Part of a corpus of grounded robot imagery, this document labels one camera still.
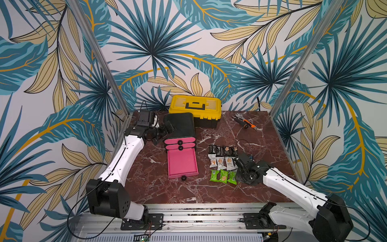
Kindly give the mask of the clear snack bag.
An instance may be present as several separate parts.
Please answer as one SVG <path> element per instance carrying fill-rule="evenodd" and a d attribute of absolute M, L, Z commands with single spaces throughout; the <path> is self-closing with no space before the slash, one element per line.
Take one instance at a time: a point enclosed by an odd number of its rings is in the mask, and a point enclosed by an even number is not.
<path fill-rule="evenodd" d="M 218 167 L 216 154 L 209 154 L 208 158 L 210 159 L 210 168 Z"/>
<path fill-rule="evenodd" d="M 226 162 L 227 171 L 232 171 L 237 169 L 237 166 L 234 164 L 232 157 L 225 157 L 225 162 Z"/>
<path fill-rule="evenodd" d="M 217 170 L 225 170 L 225 169 L 227 169 L 223 156 L 217 156 L 216 157 L 216 162 L 217 162 Z"/>

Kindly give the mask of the black cookie packet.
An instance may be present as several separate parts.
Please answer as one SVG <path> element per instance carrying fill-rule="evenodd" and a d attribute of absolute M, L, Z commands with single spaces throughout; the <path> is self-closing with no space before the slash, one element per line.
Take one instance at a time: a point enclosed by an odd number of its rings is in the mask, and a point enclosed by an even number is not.
<path fill-rule="evenodd" d="M 224 157 L 224 147 L 223 146 L 215 146 L 216 157 Z"/>
<path fill-rule="evenodd" d="M 208 154 L 209 155 L 216 155 L 216 153 L 217 153 L 217 146 L 216 145 L 209 145 L 209 147 L 208 147 L 209 149 L 208 149 Z"/>
<path fill-rule="evenodd" d="M 238 148 L 231 147 L 231 150 L 232 150 L 232 157 L 238 157 Z"/>
<path fill-rule="evenodd" d="M 224 157 L 232 157 L 233 156 L 233 147 L 223 146 L 222 150 L 223 150 Z"/>

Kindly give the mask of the green snack packet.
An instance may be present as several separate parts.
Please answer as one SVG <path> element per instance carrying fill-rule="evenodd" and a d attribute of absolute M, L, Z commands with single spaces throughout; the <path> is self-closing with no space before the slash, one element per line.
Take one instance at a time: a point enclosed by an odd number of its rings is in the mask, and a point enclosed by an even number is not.
<path fill-rule="evenodd" d="M 211 181 L 211 182 L 218 182 L 218 181 L 219 181 L 219 179 L 218 179 L 218 174 L 219 174 L 219 171 L 218 171 L 218 170 L 211 170 L 210 181 Z"/>
<path fill-rule="evenodd" d="M 237 180 L 236 180 L 236 172 L 235 171 L 230 171 L 228 173 L 228 180 L 227 182 L 233 185 L 237 185 Z"/>
<path fill-rule="evenodd" d="M 218 181 L 226 184 L 228 181 L 228 175 L 229 175 L 228 171 L 220 170 L 220 177 L 219 177 Z"/>

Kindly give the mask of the pink bottom drawer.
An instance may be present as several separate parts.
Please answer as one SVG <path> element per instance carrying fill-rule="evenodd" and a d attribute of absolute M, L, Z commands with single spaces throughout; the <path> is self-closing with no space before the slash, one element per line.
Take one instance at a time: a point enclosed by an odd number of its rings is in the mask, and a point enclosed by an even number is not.
<path fill-rule="evenodd" d="M 199 174 L 194 148 L 168 150 L 168 178 L 197 176 Z"/>

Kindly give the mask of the black drawer cabinet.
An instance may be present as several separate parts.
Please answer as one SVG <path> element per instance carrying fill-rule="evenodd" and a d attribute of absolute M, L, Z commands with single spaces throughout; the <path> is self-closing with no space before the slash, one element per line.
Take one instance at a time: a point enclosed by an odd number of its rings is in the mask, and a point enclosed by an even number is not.
<path fill-rule="evenodd" d="M 196 132 L 195 124 L 192 113 L 181 113 L 181 114 L 167 114 L 163 118 L 164 124 L 171 124 L 173 131 L 168 134 L 165 143 L 175 144 L 178 141 L 183 143 L 195 142 Z"/>

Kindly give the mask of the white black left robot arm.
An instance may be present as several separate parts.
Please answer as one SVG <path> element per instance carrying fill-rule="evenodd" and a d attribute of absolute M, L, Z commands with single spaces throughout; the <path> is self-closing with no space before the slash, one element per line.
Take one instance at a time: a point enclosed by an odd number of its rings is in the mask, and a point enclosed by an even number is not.
<path fill-rule="evenodd" d="M 130 199 L 125 189 L 128 174 L 146 142 L 155 145 L 174 132 L 170 121 L 159 123 L 153 111 L 141 110 L 134 125 L 124 131 L 123 141 L 110 165 L 97 179 L 86 184 L 90 213 L 124 220 L 141 221 L 146 207 Z"/>

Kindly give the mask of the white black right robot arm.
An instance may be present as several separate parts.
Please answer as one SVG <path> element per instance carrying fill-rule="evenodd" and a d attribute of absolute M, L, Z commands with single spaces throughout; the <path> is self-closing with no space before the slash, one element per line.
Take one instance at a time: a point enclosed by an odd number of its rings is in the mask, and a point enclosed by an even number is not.
<path fill-rule="evenodd" d="M 238 167 L 238 181 L 251 186 L 263 184 L 301 207 L 294 210 L 269 202 L 258 213 L 244 214 L 247 229 L 286 226 L 309 233 L 319 242 L 343 242 L 353 229 L 347 206 L 339 196 L 314 191 L 264 161 L 256 163 L 244 152 L 233 161 Z"/>

